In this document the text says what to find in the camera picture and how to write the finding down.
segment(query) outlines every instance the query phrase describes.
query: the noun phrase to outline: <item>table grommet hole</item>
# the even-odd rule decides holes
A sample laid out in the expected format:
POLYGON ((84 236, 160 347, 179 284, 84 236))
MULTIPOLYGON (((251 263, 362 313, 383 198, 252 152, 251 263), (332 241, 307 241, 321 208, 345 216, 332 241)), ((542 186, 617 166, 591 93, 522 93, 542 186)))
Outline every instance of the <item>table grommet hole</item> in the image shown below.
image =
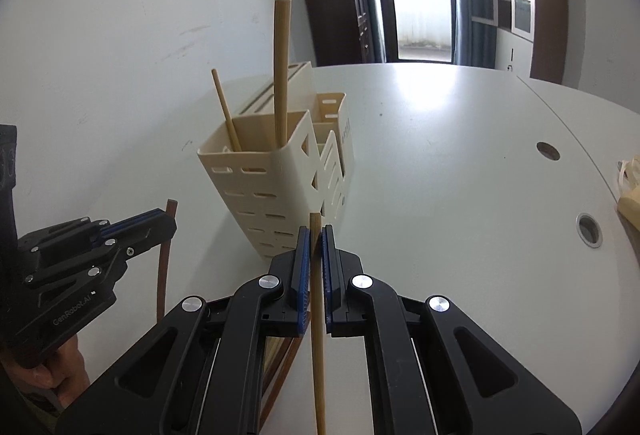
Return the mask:
POLYGON ((596 249, 602 245, 602 230, 600 225, 591 215, 580 213, 575 219, 575 225, 578 228, 578 234, 584 243, 589 247, 596 249))
POLYGON ((540 154, 544 155, 546 158, 550 160, 558 160, 560 158, 560 152, 556 150, 555 146, 550 145, 548 142, 540 141, 536 148, 540 152, 540 154))

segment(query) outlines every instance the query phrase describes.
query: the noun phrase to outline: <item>beige plastic utensil holder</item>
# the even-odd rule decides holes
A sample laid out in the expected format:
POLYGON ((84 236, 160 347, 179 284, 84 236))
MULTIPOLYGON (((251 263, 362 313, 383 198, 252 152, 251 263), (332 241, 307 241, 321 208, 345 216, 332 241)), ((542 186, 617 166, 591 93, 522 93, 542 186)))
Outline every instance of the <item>beige plastic utensil holder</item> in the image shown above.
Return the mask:
POLYGON ((289 80, 290 94, 297 96, 290 102, 304 101, 312 108, 288 112, 284 148, 276 149, 273 98, 267 86, 233 118, 242 152, 232 151, 225 123, 198 150, 229 211, 267 261, 295 249, 298 228, 308 224, 310 212, 320 211, 323 224, 339 221, 353 170, 345 95, 310 92, 307 65, 289 80))

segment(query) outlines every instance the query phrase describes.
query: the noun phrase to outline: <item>beige bag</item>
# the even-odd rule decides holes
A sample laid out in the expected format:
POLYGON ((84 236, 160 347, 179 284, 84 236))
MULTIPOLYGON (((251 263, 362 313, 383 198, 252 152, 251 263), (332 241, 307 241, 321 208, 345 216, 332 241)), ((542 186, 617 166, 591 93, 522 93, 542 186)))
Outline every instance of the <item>beige bag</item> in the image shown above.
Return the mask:
POLYGON ((618 188, 618 211, 640 231, 640 155, 634 156, 630 161, 623 161, 618 188))

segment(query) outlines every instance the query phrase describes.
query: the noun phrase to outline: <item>tabletop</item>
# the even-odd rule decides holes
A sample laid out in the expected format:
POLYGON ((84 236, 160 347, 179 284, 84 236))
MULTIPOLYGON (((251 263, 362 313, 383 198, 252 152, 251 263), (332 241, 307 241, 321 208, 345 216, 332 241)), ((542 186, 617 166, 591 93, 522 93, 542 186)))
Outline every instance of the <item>tabletop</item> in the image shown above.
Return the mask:
MULTIPOLYGON (((337 247, 400 295, 452 299, 577 414, 586 433, 640 359, 635 233, 616 213, 616 163, 640 153, 640 116, 513 73, 440 64, 317 68, 347 94, 355 169, 337 247), (537 143, 553 145, 557 161, 537 143), (602 245, 578 235, 593 216, 602 245)), ((234 108, 267 76, 225 84, 234 108)), ((213 91, 170 115, 111 170, 90 211, 115 221, 178 200, 168 307, 232 294, 266 265, 196 157, 222 122, 213 91)), ((116 304, 81 332, 96 378, 153 325, 156 250, 133 260, 116 304)), ((328 433, 370 434, 364 343, 327 339, 328 433)), ((303 342, 262 433, 312 429, 303 342)))

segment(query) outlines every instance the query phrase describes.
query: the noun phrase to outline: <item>human hand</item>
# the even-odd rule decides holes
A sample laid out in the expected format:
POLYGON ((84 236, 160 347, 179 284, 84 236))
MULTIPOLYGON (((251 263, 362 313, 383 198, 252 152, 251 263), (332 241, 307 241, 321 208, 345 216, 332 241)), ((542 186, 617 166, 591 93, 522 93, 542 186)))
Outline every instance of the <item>human hand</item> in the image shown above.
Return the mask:
POLYGON ((36 388, 53 389, 65 408, 89 386, 84 357, 78 350, 77 335, 35 368, 22 368, 7 351, 0 352, 0 362, 18 389, 23 383, 36 388))

